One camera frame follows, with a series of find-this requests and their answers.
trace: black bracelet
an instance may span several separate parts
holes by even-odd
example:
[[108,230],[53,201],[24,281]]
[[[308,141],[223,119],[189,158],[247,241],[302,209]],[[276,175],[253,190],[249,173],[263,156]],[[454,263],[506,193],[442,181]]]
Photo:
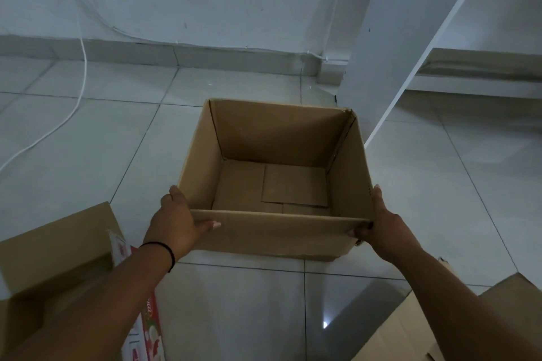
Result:
[[141,244],[141,247],[147,245],[147,244],[158,244],[159,246],[162,246],[164,247],[167,251],[169,251],[170,255],[171,255],[171,268],[168,270],[168,273],[173,269],[173,266],[175,265],[175,263],[177,262],[175,260],[175,255],[173,254],[173,251],[171,250],[170,246],[168,246],[166,243],[163,243],[161,241],[148,241],[146,243],[143,243]]

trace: forearm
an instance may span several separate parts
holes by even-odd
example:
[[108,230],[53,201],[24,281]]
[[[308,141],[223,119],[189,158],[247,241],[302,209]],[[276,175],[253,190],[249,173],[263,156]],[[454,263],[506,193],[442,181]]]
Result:
[[416,294],[447,361],[540,359],[532,344],[421,248],[395,264]]
[[7,359],[111,359],[170,266],[164,248],[138,249]]

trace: hand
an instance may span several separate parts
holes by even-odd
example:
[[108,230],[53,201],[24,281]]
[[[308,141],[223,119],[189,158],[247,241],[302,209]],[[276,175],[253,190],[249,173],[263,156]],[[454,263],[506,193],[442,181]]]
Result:
[[176,260],[190,253],[203,234],[220,227],[217,221],[194,224],[186,198],[176,186],[170,187],[169,194],[160,199],[160,204],[143,242],[160,241],[167,244]]
[[386,208],[379,185],[373,189],[372,203],[375,211],[373,225],[350,230],[349,236],[368,242],[382,259],[394,265],[403,258],[408,259],[411,253],[422,250],[401,216]]

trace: cardboard box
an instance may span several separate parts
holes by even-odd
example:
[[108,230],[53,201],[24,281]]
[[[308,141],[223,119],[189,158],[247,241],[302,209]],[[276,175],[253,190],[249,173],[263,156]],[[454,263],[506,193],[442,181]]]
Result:
[[222,223],[196,249],[333,260],[373,219],[349,109],[207,100],[179,187],[196,220]]
[[[500,317],[538,345],[542,337],[542,292],[520,273],[481,296]],[[405,298],[352,361],[444,361],[414,293]]]
[[[123,255],[130,255],[122,238],[110,238],[113,233],[122,234],[109,203],[102,203],[0,242],[0,270],[11,293],[0,301],[0,357],[49,324]],[[151,327],[160,331],[153,319],[158,320],[154,296],[115,359],[156,359],[146,354]],[[163,354],[160,334],[154,336],[159,345],[151,348],[152,355]]]

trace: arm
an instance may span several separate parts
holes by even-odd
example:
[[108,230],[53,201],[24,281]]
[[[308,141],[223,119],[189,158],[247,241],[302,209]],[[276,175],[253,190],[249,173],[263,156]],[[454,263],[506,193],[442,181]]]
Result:
[[422,249],[402,218],[386,208],[379,186],[374,189],[373,207],[373,226],[349,235],[367,241],[403,273],[447,361],[542,360],[539,349]]
[[[144,241],[164,242],[177,260],[188,254],[203,234],[220,225],[214,221],[195,225],[186,199],[175,186],[160,203]],[[151,244],[139,248],[5,360],[112,359],[170,267],[171,255],[164,247]]]

